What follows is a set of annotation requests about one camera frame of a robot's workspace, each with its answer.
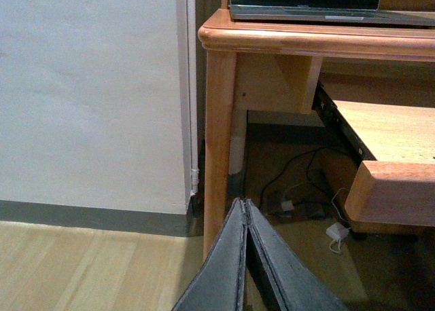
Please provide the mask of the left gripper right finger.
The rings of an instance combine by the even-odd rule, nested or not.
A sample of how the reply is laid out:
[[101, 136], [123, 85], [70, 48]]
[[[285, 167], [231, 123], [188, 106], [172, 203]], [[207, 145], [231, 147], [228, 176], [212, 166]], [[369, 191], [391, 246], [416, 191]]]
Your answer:
[[346, 310], [249, 199], [247, 267], [267, 310]]

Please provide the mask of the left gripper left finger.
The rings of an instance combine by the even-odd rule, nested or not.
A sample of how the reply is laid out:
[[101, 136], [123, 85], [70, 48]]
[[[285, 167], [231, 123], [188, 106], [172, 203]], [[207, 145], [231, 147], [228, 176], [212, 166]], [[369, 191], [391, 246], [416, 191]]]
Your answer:
[[203, 266], [174, 310], [242, 310], [245, 292], [247, 211], [237, 198]]

